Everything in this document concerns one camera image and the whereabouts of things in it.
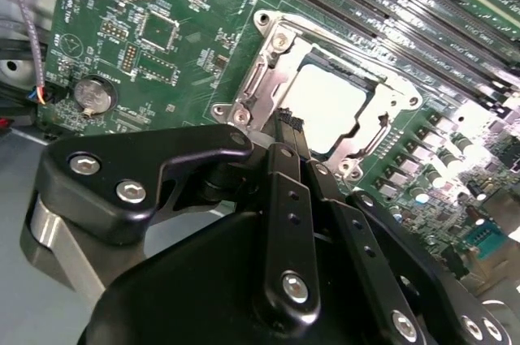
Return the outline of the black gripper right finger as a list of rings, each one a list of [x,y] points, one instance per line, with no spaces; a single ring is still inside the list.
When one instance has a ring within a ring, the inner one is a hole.
[[[296,119],[297,151],[317,221],[345,257],[360,288],[371,344],[510,344],[504,326],[371,195],[342,194],[310,156]]]

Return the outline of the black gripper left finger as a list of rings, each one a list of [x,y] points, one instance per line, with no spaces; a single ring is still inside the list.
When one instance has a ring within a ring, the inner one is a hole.
[[[49,145],[34,235],[95,309],[122,274],[234,213],[308,211],[290,110],[253,143],[225,124],[76,137]]]

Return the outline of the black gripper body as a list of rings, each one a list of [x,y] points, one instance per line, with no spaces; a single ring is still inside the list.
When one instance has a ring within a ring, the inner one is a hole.
[[[234,213],[119,276],[83,344],[387,344],[390,312],[308,211]]]

